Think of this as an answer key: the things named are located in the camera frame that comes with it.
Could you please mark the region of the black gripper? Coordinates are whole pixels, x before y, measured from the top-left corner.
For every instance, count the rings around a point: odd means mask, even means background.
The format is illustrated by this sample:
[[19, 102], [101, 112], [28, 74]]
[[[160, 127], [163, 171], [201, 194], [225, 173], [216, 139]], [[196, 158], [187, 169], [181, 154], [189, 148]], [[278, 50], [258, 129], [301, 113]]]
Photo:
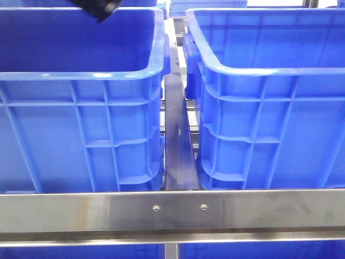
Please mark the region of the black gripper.
[[72, 2], [102, 23], [121, 5], [122, 0], [72, 0]]

